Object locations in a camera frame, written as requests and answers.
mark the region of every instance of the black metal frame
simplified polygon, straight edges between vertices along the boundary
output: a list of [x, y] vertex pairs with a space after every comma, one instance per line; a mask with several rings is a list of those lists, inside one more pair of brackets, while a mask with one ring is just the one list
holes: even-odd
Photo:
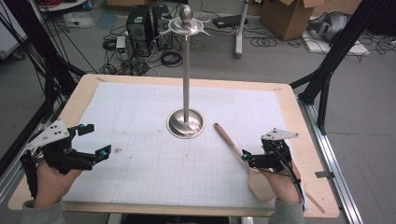
[[324, 125], [332, 74], [385, 2], [386, 0], [362, 0], [319, 68], [308, 76], [290, 83], [293, 89], [308, 83], [305, 90], [298, 94], [299, 100], [307, 105], [313, 105], [315, 98], [321, 92], [318, 127], [322, 134], [326, 134]]

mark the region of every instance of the round metal base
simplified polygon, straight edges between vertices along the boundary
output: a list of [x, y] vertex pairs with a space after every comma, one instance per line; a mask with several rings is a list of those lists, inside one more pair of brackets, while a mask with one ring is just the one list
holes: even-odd
[[205, 128], [204, 117], [194, 109], [189, 110], [189, 122], [184, 122], [184, 110], [179, 109], [169, 116], [166, 123], [169, 132], [179, 138], [196, 137]]

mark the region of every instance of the gray floor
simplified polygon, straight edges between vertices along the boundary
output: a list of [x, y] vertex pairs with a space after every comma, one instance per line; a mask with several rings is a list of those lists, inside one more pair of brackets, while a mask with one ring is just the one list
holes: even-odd
[[[103, 12], [98, 8], [90, 11], [90, 15], [98, 21]], [[124, 23], [123, 17], [117, 18], [113, 27]], [[260, 27], [258, 18], [250, 18], [247, 28], [256, 27]], [[102, 37], [108, 30], [93, 26], [68, 34], [93, 67], [102, 66], [105, 54]], [[291, 83], [317, 69], [325, 57], [308, 53], [304, 45], [293, 48], [277, 40], [275, 47], [258, 48], [244, 38], [243, 57], [235, 59], [234, 37], [213, 34], [197, 35], [191, 41], [191, 78]], [[91, 70], [63, 35], [61, 38], [71, 62], [83, 70]], [[367, 49], [374, 48], [374, 44], [367, 46]], [[156, 69], [161, 77], [182, 76], [181, 67]], [[392, 172], [396, 168], [395, 71], [394, 51], [384, 55], [371, 51], [361, 62], [356, 57], [346, 57], [332, 78], [326, 131], [364, 223], [396, 223], [396, 194], [393, 193], [396, 178]], [[156, 77], [158, 73], [149, 70], [146, 76]], [[0, 156], [3, 156], [43, 102], [43, 96], [27, 59], [0, 61], [0, 86]], [[5, 202], [0, 206], [0, 214], [0, 223], [11, 224], [19, 222], [21, 213], [7, 209]], [[106, 223], [106, 214], [66, 213], [65, 217], [68, 223]], [[342, 213], [336, 219], [308, 218], [307, 221], [347, 223]], [[256, 223], [262, 222], [265, 223], [265, 218], [256, 218]]]

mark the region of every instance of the metal pole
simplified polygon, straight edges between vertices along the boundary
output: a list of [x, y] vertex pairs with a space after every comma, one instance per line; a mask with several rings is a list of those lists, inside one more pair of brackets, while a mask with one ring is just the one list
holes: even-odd
[[190, 36], [186, 36], [184, 42], [184, 77], [183, 77], [183, 105], [184, 122], [189, 122], [189, 99], [190, 99]]

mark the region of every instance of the computer tower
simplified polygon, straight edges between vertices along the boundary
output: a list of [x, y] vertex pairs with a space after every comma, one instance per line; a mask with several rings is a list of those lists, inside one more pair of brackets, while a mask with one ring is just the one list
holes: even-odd
[[153, 40], [149, 6], [133, 5], [126, 21], [126, 29], [131, 40], [134, 55], [148, 57], [151, 54]]
[[161, 35], [162, 32], [168, 30], [167, 20], [172, 20], [172, 15], [169, 13], [167, 6], [158, 5], [152, 7], [152, 18], [154, 26], [154, 36], [157, 37], [158, 49], [171, 49], [173, 47], [173, 33]]

